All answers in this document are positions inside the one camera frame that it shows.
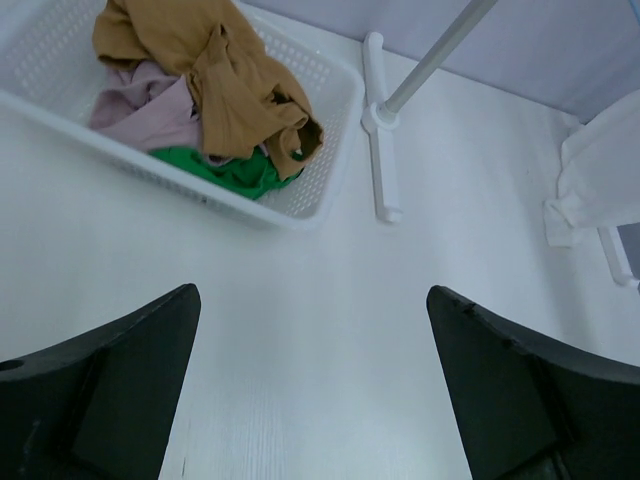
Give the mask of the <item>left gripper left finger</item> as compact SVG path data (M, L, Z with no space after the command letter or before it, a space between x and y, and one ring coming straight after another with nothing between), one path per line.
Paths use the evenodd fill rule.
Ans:
M197 287L184 284L2 362L2 478L158 478L200 312Z

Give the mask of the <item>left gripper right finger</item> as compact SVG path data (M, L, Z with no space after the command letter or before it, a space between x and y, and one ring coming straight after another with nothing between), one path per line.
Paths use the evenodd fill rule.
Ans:
M473 478L638 478L638 367L446 287L432 287L426 307Z

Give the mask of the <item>white tank top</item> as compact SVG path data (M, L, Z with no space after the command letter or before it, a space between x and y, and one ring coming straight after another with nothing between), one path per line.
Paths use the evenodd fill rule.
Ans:
M639 221L639 92L567 137L556 196L544 202L547 242L572 247L584 233Z

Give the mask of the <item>green tank top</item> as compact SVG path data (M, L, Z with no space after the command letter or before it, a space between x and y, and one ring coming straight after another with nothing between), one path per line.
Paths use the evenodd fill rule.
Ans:
M280 190L301 175L298 172L282 180L272 160L260 146L254 148L249 159L231 158L223 161L216 161L196 149L182 146L155 149L148 154L250 200Z

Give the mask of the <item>mauve tank top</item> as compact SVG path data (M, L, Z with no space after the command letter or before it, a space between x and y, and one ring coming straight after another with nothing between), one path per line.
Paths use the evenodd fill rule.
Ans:
M200 114L183 76L169 75L152 61L131 71L108 67L106 73L89 128L143 152L203 150Z

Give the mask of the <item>brown tank top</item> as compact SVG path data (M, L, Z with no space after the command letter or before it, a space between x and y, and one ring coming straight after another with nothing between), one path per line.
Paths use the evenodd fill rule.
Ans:
M323 145L323 128L302 86L267 54L231 1L109 1L92 42L109 67L129 71L151 60L183 77L207 154L246 159L263 144L286 180Z

